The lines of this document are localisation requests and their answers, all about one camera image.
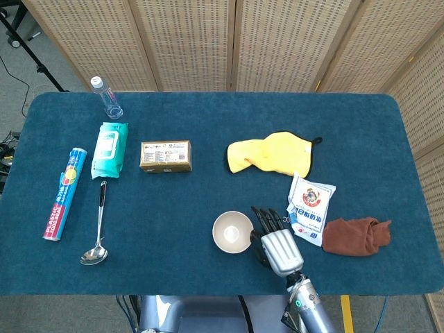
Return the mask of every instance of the wet wipes pack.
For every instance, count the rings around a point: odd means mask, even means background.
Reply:
[[[118,178],[123,166],[128,123],[103,123],[100,126],[91,164],[92,179]]]
[[[294,233],[321,246],[328,205],[336,187],[333,185],[309,182],[294,173],[289,193],[287,212]]]

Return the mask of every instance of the table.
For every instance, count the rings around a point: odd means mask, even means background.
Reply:
[[[379,94],[122,93],[129,123],[119,179],[108,182],[98,266],[79,259],[96,236],[100,179],[90,168],[99,126],[108,121],[100,98],[47,93],[30,107],[0,200],[0,294],[282,294],[285,281],[252,249],[220,251],[212,224],[222,212],[250,206],[284,214],[291,177],[251,167],[228,171],[228,144],[278,130],[323,137],[309,180],[336,185],[327,221],[391,219],[392,242],[370,257],[324,253],[296,239],[303,272],[319,293],[429,293],[444,269],[396,102]],[[189,139],[191,173],[146,174],[141,141]],[[59,242],[43,240],[60,172],[73,147],[88,151]]]

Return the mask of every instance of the water bottle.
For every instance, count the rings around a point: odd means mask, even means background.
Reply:
[[[105,113],[109,116],[109,118],[118,119],[122,117],[123,110],[117,103],[116,96],[108,84],[99,76],[95,76],[91,79],[91,85],[92,91],[99,94],[102,101],[105,103]]]

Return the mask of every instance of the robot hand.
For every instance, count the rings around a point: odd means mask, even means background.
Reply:
[[[336,333],[310,279],[300,272],[304,259],[290,230],[284,228],[275,210],[251,209],[264,231],[262,235],[253,230],[252,237],[261,240],[271,269],[280,277],[287,278],[290,298],[281,321],[294,332]]]
[[[258,210],[251,207],[261,223],[264,235],[260,237],[271,269],[280,277],[287,277],[301,270],[304,259],[288,229],[275,210]]]

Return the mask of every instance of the soap bar box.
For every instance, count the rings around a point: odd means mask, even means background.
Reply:
[[[191,143],[189,140],[142,142],[140,168],[147,173],[191,171]]]

